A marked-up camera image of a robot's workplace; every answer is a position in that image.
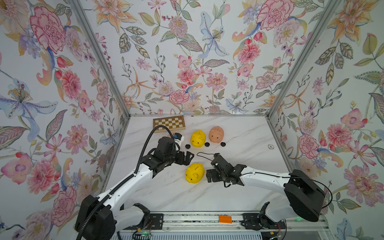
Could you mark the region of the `yellow piggy bank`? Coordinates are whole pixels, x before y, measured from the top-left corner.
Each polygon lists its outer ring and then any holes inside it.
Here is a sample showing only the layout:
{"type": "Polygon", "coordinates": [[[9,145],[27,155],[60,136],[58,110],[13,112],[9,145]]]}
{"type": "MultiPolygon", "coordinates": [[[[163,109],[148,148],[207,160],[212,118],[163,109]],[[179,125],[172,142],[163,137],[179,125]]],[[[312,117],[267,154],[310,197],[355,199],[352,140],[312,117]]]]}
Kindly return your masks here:
{"type": "Polygon", "coordinates": [[[206,134],[198,130],[192,134],[190,141],[193,147],[201,148],[206,143],[206,134]]]}
{"type": "Polygon", "coordinates": [[[191,184],[199,183],[205,175],[205,169],[202,163],[194,163],[188,166],[185,177],[187,182],[191,184]]]}

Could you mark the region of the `pink piggy bank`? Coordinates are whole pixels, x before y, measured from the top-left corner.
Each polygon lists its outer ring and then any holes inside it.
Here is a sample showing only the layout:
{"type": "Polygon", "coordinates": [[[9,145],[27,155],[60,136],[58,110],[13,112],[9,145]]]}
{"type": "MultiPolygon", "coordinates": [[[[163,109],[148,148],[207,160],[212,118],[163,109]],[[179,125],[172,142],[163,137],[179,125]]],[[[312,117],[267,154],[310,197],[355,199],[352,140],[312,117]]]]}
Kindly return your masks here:
{"type": "Polygon", "coordinates": [[[220,144],[223,141],[224,135],[224,130],[219,126],[215,126],[209,132],[209,140],[212,143],[220,144]]]}

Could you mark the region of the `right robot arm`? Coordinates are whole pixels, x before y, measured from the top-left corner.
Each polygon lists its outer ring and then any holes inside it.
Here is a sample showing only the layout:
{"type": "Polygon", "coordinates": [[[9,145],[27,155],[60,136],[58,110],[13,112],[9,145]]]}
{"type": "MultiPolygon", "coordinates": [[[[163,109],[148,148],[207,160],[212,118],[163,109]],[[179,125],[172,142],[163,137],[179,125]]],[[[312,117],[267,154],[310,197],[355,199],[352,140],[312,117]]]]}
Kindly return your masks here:
{"type": "Polygon", "coordinates": [[[271,173],[246,165],[228,163],[219,153],[212,154],[211,170],[206,173],[209,183],[223,182],[224,187],[239,185],[258,187],[280,194],[275,202],[264,204],[260,213],[272,222],[300,217],[317,222],[321,215],[325,192],[319,182],[310,179],[303,171],[271,173]]]}

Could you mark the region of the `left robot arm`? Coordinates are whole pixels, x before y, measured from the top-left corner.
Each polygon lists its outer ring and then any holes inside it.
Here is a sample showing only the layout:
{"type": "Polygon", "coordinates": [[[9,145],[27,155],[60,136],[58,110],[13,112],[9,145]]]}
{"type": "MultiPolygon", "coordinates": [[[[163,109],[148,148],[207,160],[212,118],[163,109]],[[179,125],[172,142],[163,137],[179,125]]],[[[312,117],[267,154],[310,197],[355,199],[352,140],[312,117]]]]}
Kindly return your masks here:
{"type": "Polygon", "coordinates": [[[164,168],[177,164],[188,166],[194,154],[181,151],[184,137],[176,133],[162,137],[156,148],[141,153],[137,167],[112,188],[83,199],[76,220],[77,239],[109,240],[128,227],[144,228],[149,222],[150,211],[142,204],[122,210],[128,198],[141,186],[151,181],[164,168]]]}

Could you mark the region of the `wooden chessboard box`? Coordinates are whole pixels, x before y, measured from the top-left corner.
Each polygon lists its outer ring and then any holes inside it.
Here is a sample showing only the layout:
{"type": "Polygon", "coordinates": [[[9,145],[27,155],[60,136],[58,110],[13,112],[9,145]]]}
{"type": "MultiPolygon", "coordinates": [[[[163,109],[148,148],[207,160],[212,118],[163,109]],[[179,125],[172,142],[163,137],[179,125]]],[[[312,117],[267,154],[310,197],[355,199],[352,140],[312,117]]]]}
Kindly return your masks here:
{"type": "Polygon", "coordinates": [[[183,116],[172,116],[153,119],[153,128],[160,125],[167,127],[171,132],[186,129],[185,119],[183,116]]]}

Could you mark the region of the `orange tag on rail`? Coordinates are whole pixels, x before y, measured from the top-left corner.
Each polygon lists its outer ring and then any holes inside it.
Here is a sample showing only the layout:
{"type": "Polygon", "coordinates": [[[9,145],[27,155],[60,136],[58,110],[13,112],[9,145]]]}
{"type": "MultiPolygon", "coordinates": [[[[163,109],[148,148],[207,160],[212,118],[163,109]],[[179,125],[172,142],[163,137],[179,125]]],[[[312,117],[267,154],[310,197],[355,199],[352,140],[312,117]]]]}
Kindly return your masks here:
{"type": "Polygon", "coordinates": [[[221,224],[232,224],[233,223],[233,219],[232,219],[231,216],[220,215],[219,216],[219,223],[221,223],[221,224]]]}

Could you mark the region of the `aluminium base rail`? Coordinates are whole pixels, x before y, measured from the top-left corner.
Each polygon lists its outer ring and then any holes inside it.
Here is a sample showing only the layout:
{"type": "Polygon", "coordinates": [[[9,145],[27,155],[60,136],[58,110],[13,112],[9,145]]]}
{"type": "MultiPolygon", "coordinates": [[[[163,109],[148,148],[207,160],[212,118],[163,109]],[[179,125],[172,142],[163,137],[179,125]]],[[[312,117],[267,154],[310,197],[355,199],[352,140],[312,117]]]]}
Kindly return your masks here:
{"type": "Polygon", "coordinates": [[[297,217],[281,220],[277,223],[258,218],[258,212],[151,212],[152,231],[181,232],[245,232],[245,231],[294,231],[324,232],[329,227],[323,217],[318,222],[309,222],[297,217]],[[219,216],[231,216],[232,224],[219,223],[219,216]]]}

